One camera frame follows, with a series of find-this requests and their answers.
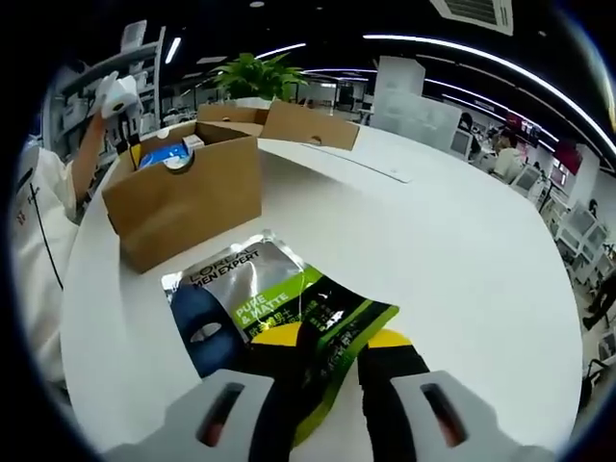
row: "hand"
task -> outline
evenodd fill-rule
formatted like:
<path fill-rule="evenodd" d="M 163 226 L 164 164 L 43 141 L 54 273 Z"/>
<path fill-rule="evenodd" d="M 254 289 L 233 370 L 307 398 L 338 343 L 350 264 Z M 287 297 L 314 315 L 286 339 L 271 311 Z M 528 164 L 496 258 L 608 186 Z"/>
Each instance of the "hand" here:
<path fill-rule="evenodd" d="M 94 113 L 98 113 L 100 109 L 103 107 L 105 103 L 105 99 L 107 98 L 107 93 L 110 88 L 117 80 L 117 71 L 115 70 L 108 76 L 106 76 L 100 84 L 98 84 L 98 88 L 96 89 L 96 96 L 94 97 L 94 104 L 92 104 L 92 111 Z"/>

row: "office desk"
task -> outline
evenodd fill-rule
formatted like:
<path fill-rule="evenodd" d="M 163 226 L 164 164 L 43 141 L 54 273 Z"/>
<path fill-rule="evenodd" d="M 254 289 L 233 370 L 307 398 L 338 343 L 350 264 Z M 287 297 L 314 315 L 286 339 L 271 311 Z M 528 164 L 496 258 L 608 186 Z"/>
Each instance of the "office desk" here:
<path fill-rule="evenodd" d="M 259 147 L 263 215 L 143 275 L 122 263 L 100 190 L 88 208 L 64 280 L 62 349 L 77 419 L 96 448 L 140 440 L 199 382 L 161 276 L 264 228 L 353 291 L 399 305 L 388 327 L 432 370 L 491 403 L 511 437 L 549 449 L 567 440 L 580 388 L 578 315 L 531 204 L 447 154 L 371 127 L 351 152 Z M 345 390 L 292 460 L 372 460 L 353 376 Z"/>
<path fill-rule="evenodd" d="M 370 116 L 374 114 L 372 109 L 358 109 L 357 112 L 360 114 L 360 118 L 359 118 L 360 125 L 368 125 Z"/>

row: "blue item in box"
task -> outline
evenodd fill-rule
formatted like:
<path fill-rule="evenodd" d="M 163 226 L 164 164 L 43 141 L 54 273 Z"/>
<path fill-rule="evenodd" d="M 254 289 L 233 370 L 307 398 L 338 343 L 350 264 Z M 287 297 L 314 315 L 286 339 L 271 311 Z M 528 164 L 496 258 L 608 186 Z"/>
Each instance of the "blue item in box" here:
<path fill-rule="evenodd" d="M 191 155 L 182 142 L 172 144 L 170 146 L 161 147 L 155 151 L 149 152 L 143 156 L 139 162 L 139 168 L 153 166 L 159 162 L 173 159 L 174 161 L 183 161 L 189 159 Z"/>

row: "ceiling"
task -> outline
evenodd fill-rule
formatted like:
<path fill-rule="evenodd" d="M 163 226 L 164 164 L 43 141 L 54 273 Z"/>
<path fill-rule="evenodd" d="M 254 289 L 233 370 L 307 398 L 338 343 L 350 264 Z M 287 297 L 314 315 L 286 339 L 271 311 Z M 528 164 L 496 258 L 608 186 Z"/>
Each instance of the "ceiling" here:
<path fill-rule="evenodd" d="M 561 99 L 527 77 L 500 64 L 442 46 L 362 37 L 364 34 L 397 34 L 437 38 L 507 59 L 573 99 L 614 142 L 616 139 L 599 87 L 558 13 L 567 12 L 586 30 L 611 71 L 616 66 L 616 50 L 608 47 L 611 37 L 608 32 L 613 28 L 616 7 L 606 4 L 612 2 L 562 1 L 558 2 L 557 10 L 553 5 L 556 2 L 512 0 L 514 35 L 509 37 L 444 19 L 429 0 L 379 0 L 365 3 L 367 6 L 339 0 L 264 1 L 265 5 L 256 9 L 250 8 L 250 0 L 177 0 L 163 10 L 153 10 L 149 2 L 134 2 L 128 7 L 117 3 L 103 16 L 106 19 L 105 39 L 77 46 L 75 57 L 92 64 L 113 55 L 117 52 L 123 26 L 147 18 L 146 41 L 157 38 L 159 26 L 167 26 L 164 55 L 173 38 L 182 38 L 172 62 L 162 64 L 163 86 L 178 84 L 186 74 L 195 72 L 204 74 L 185 82 L 194 85 L 203 80 L 209 70 L 219 65 L 197 64 L 203 57 L 232 59 L 240 52 L 256 55 L 300 42 L 307 45 L 293 50 L 287 61 L 306 69 L 375 69 L 381 55 L 416 58 L 425 67 L 426 78 L 484 95 L 540 123 L 560 139 L 572 138 L 594 144 L 593 149 L 604 157 L 602 166 L 611 169 L 611 164 L 616 169 L 616 156 L 596 131 Z M 418 54 L 432 58 L 417 57 Z M 364 77 L 373 79 L 374 75 Z M 424 85 L 424 92 L 429 96 L 441 97 L 444 90 L 466 101 L 476 99 L 468 93 L 439 85 Z"/>

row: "open cardboard box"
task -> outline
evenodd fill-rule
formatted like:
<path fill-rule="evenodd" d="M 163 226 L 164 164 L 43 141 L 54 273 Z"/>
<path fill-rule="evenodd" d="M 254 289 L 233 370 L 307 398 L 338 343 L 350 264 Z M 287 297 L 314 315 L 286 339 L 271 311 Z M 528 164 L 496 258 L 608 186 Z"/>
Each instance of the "open cardboard box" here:
<path fill-rule="evenodd" d="M 196 122 L 141 142 L 142 157 L 197 135 L 205 146 L 194 151 L 187 168 L 171 170 L 159 163 L 135 171 L 130 153 L 120 156 L 102 195 L 124 256 L 134 270 L 144 272 L 259 217 L 262 180 L 256 137 L 352 149 L 358 130 L 280 101 L 268 111 L 200 106 Z"/>

